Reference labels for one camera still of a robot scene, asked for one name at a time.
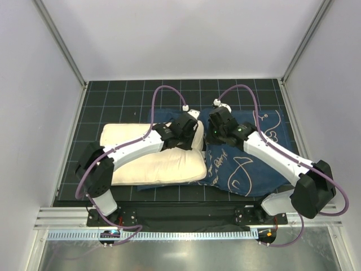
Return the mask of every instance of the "purple tube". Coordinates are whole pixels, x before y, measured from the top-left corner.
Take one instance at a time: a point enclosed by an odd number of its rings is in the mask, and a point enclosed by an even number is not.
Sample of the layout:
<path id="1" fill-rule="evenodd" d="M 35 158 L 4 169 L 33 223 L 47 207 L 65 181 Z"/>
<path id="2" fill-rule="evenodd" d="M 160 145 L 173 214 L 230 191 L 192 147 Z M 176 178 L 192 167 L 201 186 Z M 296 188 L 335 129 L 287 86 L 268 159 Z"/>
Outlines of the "purple tube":
<path id="1" fill-rule="evenodd" d="M 118 145 L 118 146 L 115 147 L 114 149 L 111 149 L 111 150 L 105 152 L 104 154 L 100 155 L 98 158 L 96 158 L 96 159 L 91 163 L 91 165 L 87 168 L 87 170 L 85 171 L 83 177 L 81 178 L 81 180 L 80 180 L 80 182 L 79 182 L 79 185 L 78 185 L 77 190 L 76 190 L 76 193 L 75 193 L 75 197 L 76 197 L 77 199 L 83 197 L 83 195 L 80 193 L 80 190 L 82 189 L 82 187 L 83 187 L 83 185 L 84 185 L 84 182 L 85 182 L 86 178 L 88 177 L 90 171 L 93 169 L 93 167 L 95 167 L 95 165 L 97 164 L 97 162 L 101 161 L 102 158 L 108 156 L 109 154 L 111 154 L 112 152 L 114 152 L 114 151 L 116 151 L 116 150 L 119 150 L 119 149 L 122 148 L 122 147 L 129 146 L 129 145 L 131 145 L 131 144 L 134 144 L 134 143 L 137 143 L 137 142 L 143 140 L 144 137 L 147 137 L 147 136 L 151 133 L 152 128 L 153 128 L 153 124 L 154 124 L 154 107 L 155 107 L 155 100 L 156 100 L 156 96 L 157 96 L 158 91 L 161 90 L 161 89 L 170 89 L 170 90 L 175 91 L 175 92 L 179 95 L 179 97 L 180 97 L 180 99 L 182 100 L 183 104 L 184 104 L 185 106 L 187 105 L 187 104 L 186 104 L 186 101 L 185 101 L 184 98 L 183 98 L 183 96 L 181 95 L 181 93 L 180 93 L 177 89 L 175 89 L 175 88 L 173 88 L 173 87 L 171 87 L 171 86 L 166 86 L 166 85 L 157 87 L 157 89 L 154 91 L 153 99 L 152 99 L 151 123 L 150 123 L 150 125 L 149 125 L 149 129 L 148 129 L 148 131 L 146 132 L 146 134 L 145 134 L 144 136 L 138 138 L 138 139 L 133 140 L 133 141 L 126 142 L 126 143 L 124 143 L 124 144 Z M 133 236 L 135 236 L 138 232 L 140 232 L 140 231 L 142 230 L 142 226 L 141 226 L 141 225 L 119 226 L 119 225 L 116 225 L 116 224 L 114 224 L 114 223 L 111 223 L 111 222 L 102 214 L 102 212 L 99 210 L 98 206 L 96 206 L 96 204 L 95 204 L 95 202 L 93 201 L 93 199 L 92 199 L 91 197 L 89 197 L 89 196 L 88 196 L 88 199 L 89 199 L 89 201 L 95 206 L 96 210 L 99 212 L 99 214 L 100 214 L 100 216 L 103 218 L 103 220 L 104 220 L 105 222 L 107 222 L 110 226 L 114 226 L 114 227 L 117 227 L 118 229 L 125 229 L 125 230 L 134 230 L 134 229 L 136 229 L 136 231 L 135 231 L 134 234 L 132 234 L 132 235 L 129 236 L 128 238 L 126 238 L 126 239 L 124 239 L 124 240 L 122 240 L 122 241 L 120 241 L 120 242 L 118 242 L 118 243 L 115 243 L 114 246 L 117 246 L 117 245 L 119 245 L 119 244 L 126 243 L 126 242 L 129 241 Z"/>
<path id="2" fill-rule="evenodd" d="M 254 104 L 254 110 L 255 110 L 255 113 L 256 113 L 256 127 L 257 127 L 257 132 L 259 133 L 259 136 L 262 138 L 262 140 L 264 142 L 267 143 L 267 140 L 265 139 L 265 137 L 263 136 L 262 134 L 262 131 L 261 131 L 261 127 L 259 125 L 259 120 L 258 120 L 258 108 L 257 108 L 257 100 L 252 92 L 252 89 L 250 89 L 250 87 L 246 86 L 246 85 L 235 85 L 235 86 L 232 86 L 230 87 L 229 89 L 225 90 L 220 96 L 219 96 L 219 100 L 221 100 L 224 95 L 226 95 L 229 91 L 233 90 L 233 89 L 237 89 L 237 88 L 245 88 L 247 89 L 247 91 L 249 92 L 249 94 L 252 96 L 252 99 L 253 99 L 253 104 Z M 283 152 L 282 150 L 278 149 L 276 146 L 274 146 L 271 142 L 268 142 L 267 143 L 273 150 L 277 151 L 278 153 L 282 154 L 283 156 L 285 156 L 286 158 L 288 158 L 289 160 L 295 162 L 295 163 L 298 163 L 298 160 L 291 157 L 290 155 L 286 154 L 285 152 Z M 324 173 L 322 173 L 321 171 L 313 168 L 313 167 L 310 167 L 304 163 L 300 163 L 301 166 L 315 172 L 316 174 L 320 175 L 321 177 L 325 178 L 328 182 L 330 182 L 332 185 L 334 185 L 342 194 L 342 196 L 344 197 L 345 199 L 345 206 L 343 208 L 343 210 L 341 210 L 340 212 L 337 212 L 337 213 L 324 213 L 324 212 L 320 212 L 321 215 L 324 215 L 324 216 L 339 216 L 339 215 L 343 215 L 344 213 L 347 212 L 347 210 L 349 209 L 349 205 L 350 205 L 350 202 L 349 202 L 349 198 L 347 197 L 346 195 L 346 192 L 343 190 L 343 188 L 338 184 L 336 183 L 334 180 L 332 180 L 330 177 L 328 177 L 327 175 L 325 175 Z M 297 238 L 289 243 L 286 243 L 286 244 L 270 244 L 270 247 L 286 247 L 286 246 L 290 246 L 291 244 L 294 244 L 296 241 L 298 241 L 302 234 L 303 234 L 303 231 L 305 229 L 305 223 L 303 221 L 303 218 L 300 214 L 298 214 L 301 218 L 301 231 L 299 233 L 299 235 L 297 236 Z"/>
<path id="3" fill-rule="evenodd" d="M 226 95 L 226 94 L 227 94 L 229 91 L 231 91 L 232 89 L 236 89 L 236 88 L 245 88 L 245 89 L 247 89 L 248 92 L 251 94 L 252 99 L 253 99 L 253 103 L 254 103 L 254 110 L 255 110 L 255 112 L 256 112 L 256 127 L 257 127 L 257 132 L 259 133 L 259 136 L 262 138 L 262 140 L 267 143 L 267 140 L 266 140 L 265 137 L 263 136 L 262 131 L 261 131 L 261 127 L 260 127 L 260 125 L 259 125 L 257 101 L 256 101 L 256 98 L 255 98 L 252 90 L 251 90 L 248 86 L 246 86 L 246 85 L 235 85 L 235 86 L 232 86 L 232 87 L 230 87 L 229 89 L 227 89 L 226 91 L 224 91 L 224 92 L 222 93 L 222 95 L 219 96 L 218 99 L 221 100 L 221 98 L 222 98 L 224 95 Z M 288 159 L 291 160 L 292 162 L 298 164 L 298 160 L 297 160 L 297 159 L 291 157 L 290 155 L 286 154 L 286 153 L 283 152 L 282 150 L 278 149 L 278 148 L 277 148 L 275 145 L 273 145 L 271 142 L 268 142 L 267 144 L 268 144 L 272 149 L 274 149 L 276 152 L 282 154 L 283 156 L 285 156 L 286 158 L 288 158 Z M 319 170 L 317 170 L 317 169 L 315 169 L 315 168 L 313 168 L 313 167 L 310 167 L 310 166 L 308 166 L 308 165 L 306 165 L 306 164 L 304 164 L 304 163 L 302 163 L 302 162 L 300 163 L 300 165 L 303 166 L 303 167 L 305 167 L 305 168 L 307 168 L 307 169 L 309 169 L 309 170 L 311 170 L 311 171 L 313 171 L 313 172 L 315 172 L 315 173 L 318 174 L 319 176 L 325 178 L 328 182 L 330 182 L 332 185 L 334 185 L 334 186 L 341 192 L 342 196 L 343 196 L 344 199 L 345 199 L 345 206 L 344 206 L 344 208 L 343 208 L 341 211 L 339 211 L 339 212 L 337 212 L 337 213 L 323 213 L 323 212 L 320 212 L 320 214 L 321 214 L 321 215 L 324 215 L 324 216 L 339 216 L 339 215 L 343 215 L 344 213 L 346 213 L 347 210 L 349 209 L 350 201 L 349 201 L 349 198 L 348 198 L 347 195 L 346 195 L 346 192 L 343 190 L 343 188 L 342 188 L 338 183 L 336 183 L 334 180 L 332 180 L 330 177 L 328 177 L 327 175 L 325 175 L 324 173 L 322 173 L 321 171 L 319 171 Z"/>

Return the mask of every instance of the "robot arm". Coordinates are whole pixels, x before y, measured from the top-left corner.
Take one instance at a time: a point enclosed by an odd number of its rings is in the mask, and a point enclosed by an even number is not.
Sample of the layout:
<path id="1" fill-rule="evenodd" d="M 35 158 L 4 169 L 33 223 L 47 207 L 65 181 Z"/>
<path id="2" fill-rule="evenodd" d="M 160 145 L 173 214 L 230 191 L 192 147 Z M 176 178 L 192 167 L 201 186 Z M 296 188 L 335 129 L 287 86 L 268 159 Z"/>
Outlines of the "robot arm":
<path id="1" fill-rule="evenodd" d="M 261 207 L 267 215 L 275 216 L 278 213 L 297 211 L 307 218 L 314 218 L 335 196 L 335 187 L 324 178 L 278 153 L 267 143 L 272 142 L 272 145 L 287 155 L 332 178 L 329 165 L 322 160 L 315 164 L 311 160 L 299 157 L 279 146 L 264 134 L 263 136 L 266 142 L 251 123 L 239 125 L 226 104 L 220 104 L 209 115 L 209 133 L 206 137 L 208 143 L 216 145 L 226 143 L 259 158 L 281 173 L 295 187 L 294 190 L 265 197 Z"/>
<path id="2" fill-rule="evenodd" d="M 143 140 L 112 152 L 93 168 L 84 185 L 87 193 L 104 216 L 109 216 L 118 209 L 110 191 L 113 172 L 126 163 L 147 154 L 154 154 L 175 147 L 185 150 L 191 149 L 198 115 L 199 111 L 189 110 L 181 114 L 169 126 L 163 123 L 154 125 L 150 134 Z M 96 158 L 115 149 L 116 146 L 118 145 L 100 146 L 97 142 L 89 144 L 78 161 L 77 177 L 81 179 Z"/>

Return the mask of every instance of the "enclosure wall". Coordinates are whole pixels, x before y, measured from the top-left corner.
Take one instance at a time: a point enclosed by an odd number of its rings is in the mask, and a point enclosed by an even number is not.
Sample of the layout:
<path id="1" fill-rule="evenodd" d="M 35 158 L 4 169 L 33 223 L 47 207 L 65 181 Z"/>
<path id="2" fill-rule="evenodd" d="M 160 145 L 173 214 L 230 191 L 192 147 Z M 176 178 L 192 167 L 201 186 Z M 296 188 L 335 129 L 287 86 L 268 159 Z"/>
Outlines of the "enclosure wall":
<path id="1" fill-rule="evenodd" d="M 281 77 L 322 0 L 44 0 L 86 80 Z"/>
<path id="2" fill-rule="evenodd" d="M 0 269 L 24 270 L 81 87 L 32 1 L 1 1 L 0 25 Z"/>
<path id="3" fill-rule="evenodd" d="M 331 164 L 350 198 L 342 217 L 361 251 L 361 2 L 335 1 L 286 86 L 311 157 Z M 337 199 L 342 207 L 342 197 Z"/>

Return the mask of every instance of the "black grid mat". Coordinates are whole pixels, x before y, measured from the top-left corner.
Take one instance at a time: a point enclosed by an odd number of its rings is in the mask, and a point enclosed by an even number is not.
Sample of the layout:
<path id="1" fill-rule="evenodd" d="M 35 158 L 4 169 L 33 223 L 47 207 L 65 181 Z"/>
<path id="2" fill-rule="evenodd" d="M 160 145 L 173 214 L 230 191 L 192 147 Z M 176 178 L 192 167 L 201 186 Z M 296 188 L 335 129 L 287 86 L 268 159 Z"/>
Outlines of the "black grid mat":
<path id="1" fill-rule="evenodd" d="M 67 159 L 56 202 L 76 200 L 78 179 L 74 175 L 76 162 L 87 144 L 98 141 L 107 123 L 145 123 L 153 91 L 160 85 L 180 90 L 191 109 L 210 107 L 222 90 L 236 84 L 248 85 L 256 95 L 259 110 L 282 110 L 295 152 L 292 128 L 289 123 L 281 91 L 276 79 L 260 80 L 148 80 L 148 81 L 93 81 L 85 95 L 71 150 Z M 253 110 L 253 102 L 246 90 L 229 92 L 222 102 L 235 110 Z M 172 91 L 159 92 L 156 108 L 181 109 L 179 97 Z M 284 186 L 278 191 L 288 190 Z M 210 186 L 171 186 L 137 191 L 134 186 L 115 186 L 112 193 L 116 201 L 238 201 L 255 200 L 221 191 Z"/>

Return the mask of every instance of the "cream pillow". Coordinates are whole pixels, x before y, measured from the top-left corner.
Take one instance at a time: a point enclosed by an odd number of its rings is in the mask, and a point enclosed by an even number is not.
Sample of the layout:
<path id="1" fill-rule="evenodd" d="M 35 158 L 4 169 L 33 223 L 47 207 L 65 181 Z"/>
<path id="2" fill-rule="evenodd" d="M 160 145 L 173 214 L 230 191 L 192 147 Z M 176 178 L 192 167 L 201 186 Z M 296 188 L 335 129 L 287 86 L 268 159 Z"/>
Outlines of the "cream pillow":
<path id="1" fill-rule="evenodd" d="M 100 145 L 119 144 L 146 132 L 149 124 L 107 124 L 100 137 Z M 156 185 L 202 180 L 206 165 L 202 157 L 204 126 L 198 128 L 192 150 L 179 148 L 148 154 L 123 165 L 113 174 L 112 185 Z"/>

